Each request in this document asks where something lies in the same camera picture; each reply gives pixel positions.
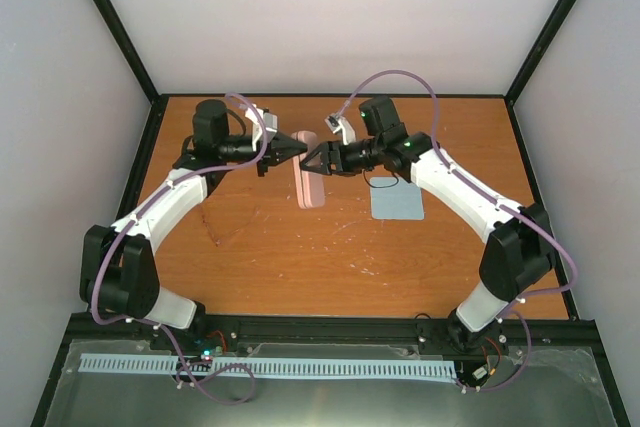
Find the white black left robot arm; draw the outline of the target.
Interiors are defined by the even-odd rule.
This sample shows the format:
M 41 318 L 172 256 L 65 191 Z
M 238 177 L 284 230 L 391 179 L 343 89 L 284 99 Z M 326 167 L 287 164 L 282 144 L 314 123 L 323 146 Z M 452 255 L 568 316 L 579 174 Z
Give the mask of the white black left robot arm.
M 205 307 L 161 286 L 155 254 L 169 233 L 203 203 L 233 170 L 254 167 L 259 175 L 307 150 L 281 132 L 278 118 L 235 94 L 243 109 L 242 132 L 230 130 L 233 116 L 221 100 L 200 102 L 191 136 L 162 184 L 133 211 L 109 226 L 92 226 L 84 237 L 79 293 L 93 320 L 120 320 L 172 327 L 186 349 L 208 337 Z

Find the pink glasses case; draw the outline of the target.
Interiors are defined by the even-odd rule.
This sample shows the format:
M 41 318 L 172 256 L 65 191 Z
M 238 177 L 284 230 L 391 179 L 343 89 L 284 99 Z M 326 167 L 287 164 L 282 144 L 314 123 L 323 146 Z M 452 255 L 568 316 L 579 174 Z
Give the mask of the pink glasses case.
M 311 131 L 295 132 L 293 138 L 305 143 L 310 150 L 313 150 L 318 145 L 317 135 Z M 305 156 L 306 153 L 303 153 L 293 158 L 293 172 L 298 206 L 301 209 L 323 207 L 326 199 L 323 177 L 320 174 L 301 169 L 300 162 Z

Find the light blue cleaning cloth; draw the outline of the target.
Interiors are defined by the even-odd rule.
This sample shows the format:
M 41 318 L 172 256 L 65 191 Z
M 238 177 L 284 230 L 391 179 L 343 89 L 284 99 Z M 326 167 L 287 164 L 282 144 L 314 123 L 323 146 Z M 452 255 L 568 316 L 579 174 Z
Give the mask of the light blue cleaning cloth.
M 371 215 L 376 220 L 418 221 L 425 218 L 422 190 L 394 177 L 372 177 Z

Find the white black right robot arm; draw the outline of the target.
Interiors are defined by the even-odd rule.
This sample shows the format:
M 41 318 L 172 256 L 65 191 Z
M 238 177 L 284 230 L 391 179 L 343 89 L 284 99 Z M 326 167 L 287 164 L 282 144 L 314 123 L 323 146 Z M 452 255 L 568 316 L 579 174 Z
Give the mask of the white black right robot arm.
M 452 346 L 468 351 L 510 304 L 554 269 L 548 214 L 539 204 L 523 207 L 493 191 L 426 133 L 409 134 L 389 97 L 361 103 L 359 113 L 367 138 L 354 139 L 350 124 L 334 114 L 327 122 L 342 140 L 320 143 L 300 167 L 349 177 L 382 166 L 436 197 L 474 230 L 484 244 L 479 282 L 447 320 Z

